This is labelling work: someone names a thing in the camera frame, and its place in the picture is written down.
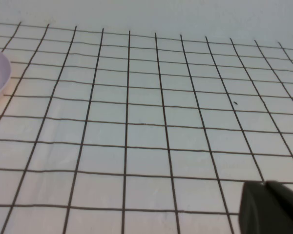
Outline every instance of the white surface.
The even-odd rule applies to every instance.
[[[15,30],[15,25],[0,25],[0,39],[11,37]],[[106,45],[124,46],[128,35],[103,34],[104,56],[118,58],[103,58],[100,54],[99,65],[102,59],[105,69],[120,70],[101,70],[99,66],[89,102],[95,70],[76,66],[95,67],[98,46],[93,49],[88,43],[98,43],[101,34],[76,32],[59,77],[62,64],[57,59],[63,62],[72,31],[47,30],[46,38],[51,40],[43,40],[37,47],[44,30],[20,26],[18,37],[33,35],[36,40],[13,38],[4,51],[12,61],[13,78],[0,100],[0,231],[27,164],[28,171],[4,233],[62,233],[72,195],[67,234],[119,234],[123,217],[125,234],[178,234],[175,210],[181,234],[232,234],[230,224],[239,234],[237,215],[244,181],[262,181],[261,173],[263,180],[278,180],[293,189],[293,99],[286,92],[287,89],[293,97],[293,65],[289,67],[291,71],[275,69],[281,83],[270,68],[260,68],[263,58],[256,46],[239,46],[244,56],[241,58],[259,57],[256,59],[260,62],[255,59],[248,63],[254,67],[246,68],[253,85],[238,58],[228,56],[235,53],[232,45],[209,43],[213,54],[223,54],[216,59],[216,64],[222,64],[217,68],[223,84],[216,67],[210,64],[208,45],[185,42],[185,54],[192,63],[207,61],[207,65],[189,67],[201,76],[192,77],[193,88],[184,53],[180,52],[181,41],[159,39],[160,48],[179,51],[158,50],[161,72],[166,73],[161,76],[162,96],[160,76],[155,70],[155,38],[131,36],[135,46],[149,49],[130,48],[130,56],[133,51],[134,58],[140,60],[136,63],[138,60],[131,57],[129,61],[127,109],[128,50]],[[54,39],[65,42],[53,44]],[[272,42],[266,45],[278,46]],[[37,49],[32,61],[45,65],[31,63],[26,69],[31,57],[20,49],[32,55]],[[289,65],[281,48],[260,49]],[[293,50],[285,51],[293,55]],[[147,70],[144,63],[151,64],[154,74],[132,72]],[[78,171],[74,174],[77,162]],[[226,213],[225,203],[231,215]]]

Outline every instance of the black grid line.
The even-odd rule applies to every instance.
[[[238,52],[237,52],[237,51],[236,51],[236,49],[235,49],[235,46],[234,46],[234,44],[233,44],[233,41],[232,41],[232,39],[230,39],[230,40],[231,40],[231,42],[232,42],[232,46],[233,46],[233,48],[234,48],[234,51],[236,52],[237,56],[239,57],[239,54],[238,54]],[[256,87],[256,85],[255,85],[255,84],[254,84],[254,82],[252,81],[252,78],[251,78],[251,76],[249,75],[249,73],[248,73],[248,71],[247,71],[247,69],[246,69],[245,67],[244,67],[244,70],[245,70],[245,72],[247,73],[248,77],[250,78],[250,81],[252,82],[252,84],[253,84],[253,87],[255,88],[255,90],[256,90],[256,92],[257,92],[257,94],[258,94],[259,98],[261,99],[262,103],[264,104],[264,106],[265,106],[265,109],[267,110],[267,112],[268,112],[268,114],[269,114],[269,116],[270,116],[270,118],[271,118],[271,120],[272,120],[272,122],[273,122],[274,126],[276,127],[277,131],[279,132],[279,134],[280,134],[280,136],[281,136],[281,138],[282,138],[282,140],[283,140],[283,142],[284,142],[285,146],[287,147],[287,149],[288,149],[288,151],[289,151],[290,155],[291,155],[291,156],[292,156],[292,158],[293,158],[293,154],[292,154],[292,151],[290,150],[290,147],[288,146],[288,144],[287,144],[287,142],[285,141],[285,139],[284,139],[284,137],[283,137],[282,133],[280,132],[280,129],[279,129],[279,127],[277,126],[277,124],[276,124],[276,122],[274,121],[274,119],[273,119],[273,117],[272,117],[271,113],[269,112],[269,109],[267,108],[267,106],[266,106],[266,104],[265,104],[265,102],[264,102],[264,100],[263,100],[262,96],[259,94],[259,92],[258,92],[258,90],[257,90],[257,87]]]
[[[14,25],[17,26],[17,24],[14,23],[1,23],[1,25]],[[43,26],[37,26],[37,25],[28,25],[28,24],[23,24],[23,27],[33,27],[33,28],[44,28]],[[50,29],[58,29],[58,30],[66,30],[66,31],[74,31],[74,29],[69,29],[69,28],[59,28],[59,27],[49,27]],[[87,30],[77,30],[76,32],[85,32],[85,33],[97,33],[99,34],[100,32],[97,31],[87,31]],[[111,34],[111,35],[122,35],[122,36],[127,36],[127,34],[123,33],[113,33],[113,32],[105,32],[105,34]],[[134,37],[142,37],[142,38],[155,38],[152,36],[145,36],[145,35],[137,35],[137,34],[132,34]],[[165,40],[175,40],[175,41],[180,41],[179,39],[172,39],[172,38],[158,38],[158,39],[165,39]],[[198,42],[198,43],[206,43],[206,41],[201,41],[201,40],[184,40],[184,42]],[[221,44],[221,45],[231,45],[231,43],[225,43],[225,42],[209,42],[210,44]],[[250,45],[250,44],[235,44],[235,45],[241,45],[241,46],[248,46],[248,47],[256,47],[256,45]],[[272,49],[280,49],[280,47],[276,46],[264,46],[261,45],[260,47],[262,48],[272,48]]]
[[[283,84],[283,82],[280,80],[279,76],[277,75],[277,73],[275,71],[277,71],[276,69],[273,69],[272,66],[270,65],[270,63],[268,62],[268,60],[266,59],[266,57],[264,56],[262,50],[260,49],[260,47],[257,44],[257,41],[254,40],[257,48],[259,49],[259,52],[262,54],[263,58],[265,59],[266,63],[269,65],[270,69],[272,70],[272,72],[275,74],[275,76],[277,77],[277,79],[280,81],[281,85],[283,86],[285,92],[287,92],[287,94],[289,95],[289,97],[291,98],[291,100],[293,101],[293,97],[291,96],[291,94],[289,93],[289,91],[287,90],[287,88],[285,87],[285,85]]]
[[[170,155],[170,146],[169,146],[169,138],[168,138],[168,130],[167,130],[167,120],[166,120],[164,94],[163,94],[163,87],[162,87],[161,68],[160,68],[160,62],[159,62],[159,56],[158,56],[157,35],[156,35],[156,33],[155,33],[155,45],[156,45],[156,58],[157,58],[159,82],[160,82],[160,87],[161,87],[163,116],[164,116],[164,123],[165,123],[166,144],[167,144],[167,153],[168,153],[168,161],[169,161],[169,172],[170,172],[172,196],[173,196],[174,207],[175,207],[175,217],[176,217],[177,234],[180,234],[179,216],[178,216],[178,212],[177,212],[178,206],[177,206],[175,183],[174,183],[173,171],[172,171],[172,162],[171,162],[171,155]]]
[[[10,104],[10,102],[11,102],[13,96],[15,95],[15,92],[16,92],[16,90],[17,90],[19,84],[21,83],[22,78],[24,77],[24,75],[25,75],[25,73],[26,73],[28,67],[30,66],[31,61],[33,60],[33,58],[34,58],[34,56],[35,56],[35,54],[36,54],[38,48],[40,47],[40,45],[41,45],[41,43],[42,43],[42,41],[43,41],[43,39],[44,39],[44,37],[45,37],[45,34],[46,34],[47,30],[48,30],[48,27],[49,27],[49,24],[48,24],[47,27],[45,28],[44,35],[43,35],[42,39],[40,40],[40,43],[38,44],[38,46],[37,46],[37,48],[36,48],[36,51],[34,52],[34,54],[32,55],[32,57],[30,58],[29,62],[26,63],[27,66],[26,66],[26,68],[24,69],[24,71],[23,71],[23,73],[22,73],[22,76],[21,76],[19,82],[17,83],[17,85],[16,85],[16,87],[15,87],[15,89],[14,89],[14,91],[13,91],[11,97],[9,98],[9,101],[8,101],[8,103],[6,104],[6,106],[5,106],[5,108],[4,108],[3,112],[2,112],[2,114],[0,115],[0,121],[1,121],[2,117],[4,116],[4,113],[5,113],[6,109],[8,108],[8,106],[9,106],[9,104]],[[19,28],[19,26],[16,28],[16,30],[15,30],[15,32],[14,32],[12,38],[13,38],[14,35],[17,33],[18,28]]]
[[[232,100],[231,100],[231,98],[230,98],[230,96],[229,96],[229,94],[228,94],[228,91],[227,91],[227,88],[226,88],[226,86],[225,86],[225,83],[224,83],[224,81],[223,81],[223,79],[222,79],[222,76],[221,76],[219,70],[218,70],[218,66],[217,66],[217,64],[216,64],[216,61],[215,61],[215,59],[214,59],[214,56],[213,56],[213,54],[212,54],[212,52],[211,52],[211,49],[210,49],[210,46],[209,46],[209,41],[208,41],[207,37],[205,37],[205,38],[206,38],[207,46],[208,46],[208,48],[209,48],[210,55],[211,55],[211,57],[212,57],[212,59],[213,59],[213,61],[214,61],[214,64],[215,64],[215,66],[216,66],[216,70],[217,70],[217,73],[218,73],[218,75],[219,75],[219,78],[221,79],[221,82],[222,82],[222,84],[223,84],[223,86],[224,86],[224,89],[225,89],[225,91],[226,91],[226,93],[227,93],[227,97],[228,97],[228,99],[229,99],[229,102],[230,102],[231,108],[233,109],[233,112],[234,112],[235,118],[236,118],[236,120],[237,120],[237,122],[238,122],[238,124],[239,124],[239,127],[240,127],[241,131],[242,131],[242,134],[243,134],[244,140],[245,140],[246,144],[248,145],[249,151],[250,151],[250,153],[251,153],[251,155],[252,155],[252,158],[253,158],[253,160],[254,160],[254,163],[255,163],[255,165],[256,165],[256,167],[257,167],[257,169],[258,169],[258,173],[259,173],[259,175],[260,175],[262,181],[264,181],[264,177],[263,177],[262,172],[261,172],[261,170],[260,170],[260,168],[259,168],[259,166],[258,166],[258,163],[257,163],[256,158],[255,158],[255,156],[254,156],[253,150],[251,149],[250,143],[249,143],[249,141],[248,141],[248,139],[247,139],[247,137],[246,137],[246,135],[245,135],[245,132],[244,132],[244,130],[243,130],[243,127],[242,127],[242,125],[241,125],[241,122],[240,122],[240,120],[239,120],[239,118],[238,118],[238,115],[237,115],[237,113],[236,113],[236,110],[235,110],[235,108],[234,108],[234,106],[233,106]]]
[[[198,109],[199,114],[200,114],[201,122],[202,122],[202,125],[203,125],[203,131],[204,131],[205,138],[206,138],[206,142],[207,142],[207,145],[208,145],[208,148],[209,148],[209,155],[210,155],[210,158],[211,158],[212,163],[213,163],[213,168],[214,168],[214,171],[215,171],[215,175],[216,175],[217,182],[218,182],[218,187],[219,187],[220,194],[221,194],[221,197],[222,197],[222,201],[223,201],[223,204],[224,204],[224,207],[225,207],[225,211],[226,211],[226,214],[227,214],[227,218],[228,218],[228,223],[229,223],[229,226],[230,226],[230,230],[231,230],[231,233],[233,234],[234,233],[233,226],[232,226],[232,223],[231,223],[231,219],[230,219],[230,215],[229,215],[229,211],[228,211],[228,207],[227,207],[227,203],[226,203],[224,191],[223,191],[223,188],[222,188],[221,183],[220,183],[220,180],[219,180],[219,175],[218,175],[216,163],[215,163],[215,160],[214,160],[214,156],[213,156],[213,154],[211,152],[211,146],[210,146],[210,142],[209,142],[209,137],[208,137],[207,132],[206,132],[205,123],[204,123],[204,120],[203,120],[203,116],[202,116],[200,104],[199,104],[199,101],[198,101],[198,98],[197,98],[197,95],[196,95],[196,92],[195,92],[194,83],[193,83],[193,80],[192,80],[191,71],[190,71],[190,68],[189,68],[188,59],[187,59],[187,55],[185,53],[185,47],[184,47],[184,43],[183,43],[183,40],[182,40],[182,35],[180,35],[180,39],[181,39],[181,44],[182,44],[182,48],[183,48],[183,51],[184,51],[185,60],[186,60],[186,64],[187,64],[187,68],[188,68],[188,72],[189,72],[189,76],[190,76],[192,88],[193,88],[193,93],[194,93],[194,96],[195,96],[195,101],[196,101],[197,109]]]
[[[104,29],[102,29],[101,44],[100,45],[102,45],[103,32],[104,32]],[[75,172],[74,172],[72,187],[71,187],[71,191],[70,191],[70,195],[69,195],[68,206],[67,206],[67,211],[66,211],[66,216],[65,216],[65,221],[64,221],[63,234],[66,233],[68,217],[69,217],[69,212],[70,212],[70,206],[72,204],[72,198],[73,198],[73,193],[74,193],[74,188],[75,188],[75,183],[76,183],[77,171],[78,171],[78,167],[79,167],[80,158],[82,156],[83,145],[84,145],[84,136],[86,134],[86,129],[87,129],[87,122],[88,122],[88,117],[89,117],[89,112],[90,112],[90,106],[91,106],[91,100],[92,100],[92,93],[93,93],[93,89],[94,89],[94,83],[95,83],[96,75],[97,75],[97,68],[98,68],[98,64],[99,64],[100,51],[101,51],[101,46],[99,48],[98,59],[97,59],[97,63],[96,63],[96,70],[94,72],[94,77],[93,77],[93,81],[92,81],[92,87],[91,87],[90,97],[89,97],[89,101],[88,101],[88,109],[87,109],[87,114],[86,114],[86,118],[85,118],[85,122],[84,122],[83,136],[82,136],[82,140],[81,140],[81,144],[80,144],[80,149],[79,149],[79,153],[78,153],[78,159],[77,159],[77,163],[76,163],[76,168],[75,168]]]
[[[125,123],[125,149],[124,149],[124,176],[123,176],[123,201],[122,201],[122,227],[121,233],[125,233],[125,208],[126,208],[126,174],[127,174],[127,144],[128,144],[128,101],[129,101],[129,69],[130,69],[130,31],[128,34],[128,58],[127,58],[127,87],[126,87],[126,123]]]
[[[42,40],[44,39],[44,36],[45,36],[45,34],[46,34],[47,30],[48,30],[48,27],[49,27],[49,24],[48,24],[47,27],[46,27],[45,33],[44,33],[44,35],[43,35],[43,38],[41,39],[40,44],[38,45],[37,49],[38,49],[39,46],[41,45]],[[68,57],[68,54],[69,54],[70,48],[71,48],[71,44],[70,44],[70,46],[69,46],[69,48],[68,48],[67,55],[66,55],[66,57],[65,57],[65,60],[64,60],[64,63],[63,63],[62,69],[61,69],[61,71],[60,71],[60,74],[59,74],[58,80],[59,80],[60,77],[61,77],[61,74],[62,74],[63,68],[64,68],[64,66],[65,66],[66,59],[67,59],[67,57]],[[41,123],[41,125],[40,125],[40,128],[39,128],[39,131],[38,131],[38,134],[37,134],[36,140],[35,140],[35,142],[34,142],[34,145],[33,145],[33,148],[32,148],[32,150],[31,150],[30,156],[28,157],[28,160],[27,160],[27,164],[26,164],[25,170],[24,170],[24,172],[22,173],[22,176],[21,176],[21,179],[20,179],[20,182],[19,182],[18,188],[17,188],[17,190],[16,190],[16,193],[15,193],[14,198],[13,198],[13,201],[12,201],[12,206],[11,206],[11,208],[9,209],[8,215],[7,215],[7,217],[6,217],[5,221],[4,221],[4,225],[3,225],[3,227],[2,227],[1,233],[4,233],[4,231],[5,231],[6,225],[7,225],[8,221],[9,221],[10,215],[11,215],[12,210],[13,210],[13,205],[15,205],[16,199],[17,199],[17,197],[18,197],[18,195],[19,195],[19,192],[20,192],[20,189],[21,189],[21,185],[22,185],[22,183],[23,183],[23,181],[24,181],[26,171],[27,171],[27,169],[28,169],[28,167],[29,167],[29,163],[30,163],[30,161],[31,161],[32,155],[33,155],[34,150],[35,150],[35,148],[36,148],[36,145],[37,145],[37,142],[38,142],[38,139],[39,139],[40,133],[41,133],[41,131],[42,131],[42,127],[43,127],[44,121],[45,121],[45,117],[46,117],[47,114],[48,114],[48,110],[49,110],[49,107],[50,107],[50,105],[51,105],[52,97],[53,97],[53,95],[54,95],[54,92],[55,92],[55,89],[56,89],[57,84],[58,84],[58,82],[56,82],[56,84],[55,84],[55,86],[54,86],[54,88],[53,88],[53,92],[52,92],[52,95],[51,95],[50,101],[49,101],[49,103],[48,103],[47,109],[46,109],[45,114],[44,114],[44,119],[42,120],[42,123]]]

